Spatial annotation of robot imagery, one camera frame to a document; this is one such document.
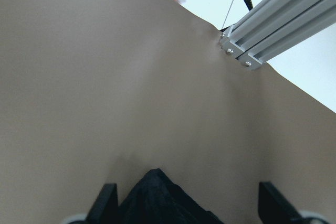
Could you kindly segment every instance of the thin wire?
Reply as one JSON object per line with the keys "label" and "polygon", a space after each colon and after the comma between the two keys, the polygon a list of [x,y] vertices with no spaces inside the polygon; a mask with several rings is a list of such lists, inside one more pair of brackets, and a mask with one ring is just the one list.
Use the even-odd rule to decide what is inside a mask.
{"label": "thin wire", "polygon": [[234,1],[234,0],[232,0],[232,2],[231,2],[231,4],[230,4],[230,7],[229,7],[229,10],[227,11],[227,14],[226,14],[226,17],[225,17],[224,23],[223,23],[223,25],[222,25],[222,29],[224,28],[224,25],[225,25],[226,19],[227,19],[227,17],[229,16],[229,13],[230,13],[231,7],[232,7],[232,5],[233,5],[233,1]]}

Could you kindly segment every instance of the beige backdrop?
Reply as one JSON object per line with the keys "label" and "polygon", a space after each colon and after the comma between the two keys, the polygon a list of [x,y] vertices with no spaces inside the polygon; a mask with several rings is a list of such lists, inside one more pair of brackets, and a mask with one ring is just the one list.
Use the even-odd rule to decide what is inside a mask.
{"label": "beige backdrop", "polygon": [[336,221],[336,114],[174,1],[0,10],[0,223],[58,223],[157,167],[228,224],[260,223],[260,180]]}

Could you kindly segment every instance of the white wall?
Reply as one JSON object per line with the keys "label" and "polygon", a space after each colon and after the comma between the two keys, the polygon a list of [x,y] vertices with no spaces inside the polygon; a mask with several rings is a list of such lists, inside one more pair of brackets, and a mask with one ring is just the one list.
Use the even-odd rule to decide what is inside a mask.
{"label": "white wall", "polygon": [[[252,0],[254,6],[261,0]],[[222,28],[232,0],[178,0],[195,15]],[[224,27],[248,12],[243,0],[234,0]],[[282,76],[336,112],[336,25],[319,32],[268,63]]]}

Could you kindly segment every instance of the bolt head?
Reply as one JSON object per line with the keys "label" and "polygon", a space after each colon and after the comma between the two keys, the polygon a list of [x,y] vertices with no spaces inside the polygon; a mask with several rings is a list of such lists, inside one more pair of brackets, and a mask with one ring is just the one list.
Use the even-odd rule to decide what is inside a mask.
{"label": "bolt head", "polygon": [[246,62],[243,63],[243,65],[244,65],[245,67],[250,67],[250,66],[252,65],[252,63],[249,62],[249,61],[246,61]]}
{"label": "bolt head", "polygon": [[227,50],[226,50],[226,54],[227,54],[227,55],[231,55],[231,54],[233,54],[233,49],[230,49],[230,48],[227,49]]}

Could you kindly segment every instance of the metal bracket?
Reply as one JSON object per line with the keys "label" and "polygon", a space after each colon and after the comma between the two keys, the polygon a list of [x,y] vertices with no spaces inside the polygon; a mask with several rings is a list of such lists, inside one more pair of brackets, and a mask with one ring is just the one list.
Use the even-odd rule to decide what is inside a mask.
{"label": "metal bracket", "polygon": [[242,54],[241,56],[239,56],[237,58],[237,60],[239,60],[244,67],[247,67],[250,70],[255,70],[255,69],[261,67],[261,65],[263,64],[257,58],[249,55],[248,52],[246,52],[246,53]]}
{"label": "metal bracket", "polygon": [[243,48],[235,44],[231,39],[230,35],[233,29],[233,25],[227,28],[222,33],[222,38],[220,39],[219,43],[222,46],[222,49],[225,53],[233,58],[237,58],[238,56],[242,55],[245,51]]}

